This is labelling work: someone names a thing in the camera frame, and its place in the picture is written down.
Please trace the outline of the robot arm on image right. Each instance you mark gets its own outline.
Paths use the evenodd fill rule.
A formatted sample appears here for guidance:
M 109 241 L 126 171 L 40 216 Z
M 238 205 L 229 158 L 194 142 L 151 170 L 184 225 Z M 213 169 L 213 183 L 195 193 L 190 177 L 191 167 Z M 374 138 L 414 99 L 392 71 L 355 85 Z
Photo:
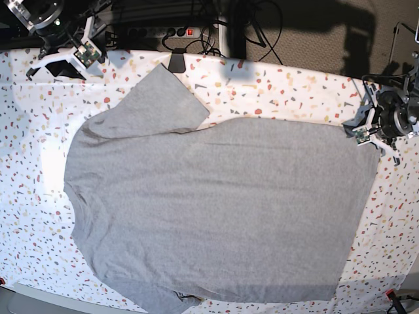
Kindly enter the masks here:
M 365 94 L 354 118 L 342 123 L 358 146 L 372 144 L 381 154 L 401 161 L 399 138 L 418 136 L 418 53 L 414 67 L 402 75 L 368 74 L 361 78 Z

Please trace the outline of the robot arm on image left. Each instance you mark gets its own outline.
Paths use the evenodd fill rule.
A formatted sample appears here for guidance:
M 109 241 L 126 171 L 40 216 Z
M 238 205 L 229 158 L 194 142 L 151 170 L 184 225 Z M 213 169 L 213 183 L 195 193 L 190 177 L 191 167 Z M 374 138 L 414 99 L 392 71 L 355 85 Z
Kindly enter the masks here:
M 1 1 L 1 50 L 39 47 L 29 80 L 45 67 L 54 76 L 84 79 L 79 69 L 107 57 L 105 28 L 98 13 L 111 1 Z

